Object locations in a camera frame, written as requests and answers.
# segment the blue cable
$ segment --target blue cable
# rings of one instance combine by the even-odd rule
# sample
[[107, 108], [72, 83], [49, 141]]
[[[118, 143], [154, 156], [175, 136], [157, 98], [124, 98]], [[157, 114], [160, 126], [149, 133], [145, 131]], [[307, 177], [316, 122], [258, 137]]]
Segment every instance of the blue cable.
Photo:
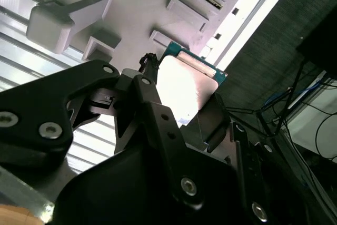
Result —
[[[304, 90], [295, 92], [295, 94], [301, 94], [302, 92], [310, 91], [310, 90], [312, 90], [312, 89], [317, 88], [319, 85], [320, 85], [320, 82], [318, 81], [318, 82], [315, 83], [312, 87], [309, 87], [309, 88], [307, 88], [307, 89], [304, 89]], [[271, 96], [266, 100], [266, 102], [264, 102], [264, 105], [267, 105], [271, 100], [275, 100], [275, 99], [277, 99], [278, 97], [282, 96], [282, 95], [285, 94], [285, 93], [286, 93], [286, 92], [283, 92], [283, 93], [277, 93], [277, 94], [271, 95]]]

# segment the metal plate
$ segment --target metal plate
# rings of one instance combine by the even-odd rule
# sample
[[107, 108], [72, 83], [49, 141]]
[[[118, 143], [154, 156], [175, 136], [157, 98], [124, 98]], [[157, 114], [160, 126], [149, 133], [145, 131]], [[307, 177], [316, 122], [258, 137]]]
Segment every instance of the metal plate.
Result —
[[188, 124], [215, 92], [218, 83], [174, 56], [166, 56], [158, 71], [157, 90], [175, 119]]
[[[69, 4], [79, 0], [57, 1]], [[167, 10], [170, 0], [113, 0], [105, 20], [81, 31], [73, 38], [71, 45], [83, 51], [90, 35], [103, 26], [122, 38], [110, 62], [119, 71], [127, 67], [137, 69], [140, 57], [148, 52], [157, 52], [156, 43], [150, 40], [153, 30], [187, 45], [198, 55], [238, 0], [225, 0], [218, 15], [214, 15], [198, 0], [179, 1], [209, 20], [201, 32]]]

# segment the gray fabric wall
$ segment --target gray fabric wall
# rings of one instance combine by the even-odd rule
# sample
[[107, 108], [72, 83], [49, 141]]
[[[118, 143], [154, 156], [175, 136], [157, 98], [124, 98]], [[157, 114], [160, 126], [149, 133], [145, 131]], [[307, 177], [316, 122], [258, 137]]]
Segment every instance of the gray fabric wall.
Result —
[[[336, 5], [337, 0], [279, 0], [226, 69], [228, 78], [218, 89], [226, 106], [258, 109], [269, 96], [291, 86], [303, 60], [295, 48]], [[307, 87], [321, 71], [308, 63], [297, 90]], [[241, 116], [257, 127], [254, 116]], [[272, 119], [274, 114], [270, 110], [264, 116]], [[190, 131], [195, 135], [193, 145], [200, 146], [199, 127]]]

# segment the wooden surface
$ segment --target wooden surface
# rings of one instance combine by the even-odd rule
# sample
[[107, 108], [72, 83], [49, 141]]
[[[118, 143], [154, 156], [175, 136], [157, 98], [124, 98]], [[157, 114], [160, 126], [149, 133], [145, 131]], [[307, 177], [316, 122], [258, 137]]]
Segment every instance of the wooden surface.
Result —
[[1, 225], [43, 225], [44, 222], [34, 217], [29, 210], [13, 206], [0, 205]]

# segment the bolt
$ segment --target bolt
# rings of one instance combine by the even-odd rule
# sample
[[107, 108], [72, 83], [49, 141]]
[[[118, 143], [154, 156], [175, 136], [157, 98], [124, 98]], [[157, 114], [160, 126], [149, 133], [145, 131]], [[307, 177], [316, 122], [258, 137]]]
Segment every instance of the bolt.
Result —
[[112, 68], [107, 67], [107, 66], [104, 66], [103, 70], [106, 71], [107, 73], [113, 73], [114, 72]]
[[57, 139], [62, 134], [62, 128], [54, 122], [46, 122], [39, 127], [38, 132], [43, 138]]
[[18, 123], [19, 118], [11, 112], [0, 112], [0, 128], [8, 128]]
[[142, 79], [142, 82], [145, 83], [145, 84], [150, 84], [150, 81], [147, 80], [147, 79]]
[[266, 149], [266, 150], [268, 150], [270, 153], [272, 153], [272, 152], [273, 152], [273, 150], [272, 150], [272, 148], [271, 148], [270, 146], [268, 146], [268, 145], [265, 145], [264, 147], [265, 147], [265, 149]]
[[183, 178], [181, 180], [181, 187], [184, 190], [186, 194], [189, 196], [195, 196], [196, 195], [196, 185], [194, 182], [189, 178]]
[[253, 202], [252, 204], [252, 209], [254, 214], [256, 215], [256, 217], [258, 217], [258, 219], [262, 222], [267, 222], [267, 214], [265, 213], [265, 211], [263, 210], [263, 208], [256, 202]]

